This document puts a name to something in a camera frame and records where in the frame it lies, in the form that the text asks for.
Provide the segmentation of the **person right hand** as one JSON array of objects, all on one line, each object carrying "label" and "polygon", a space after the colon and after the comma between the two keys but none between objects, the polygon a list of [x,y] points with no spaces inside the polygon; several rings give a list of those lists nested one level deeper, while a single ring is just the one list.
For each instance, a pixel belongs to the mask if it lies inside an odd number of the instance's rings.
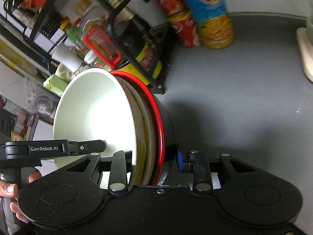
[{"label": "person right hand", "polygon": [[[34,182],[35,180],[41,178],[42,175],[39,170],[35,170],[29,175],[29,183]],[[23,215],[20,212],[17,200],[19,196],[19,188],[15,183],[8,183],[6,181],[1,180],[1,197],[4,198],[15,198],[15,202],[10,202],[10,210],[14,213],[17,219],[26,223]]]}]

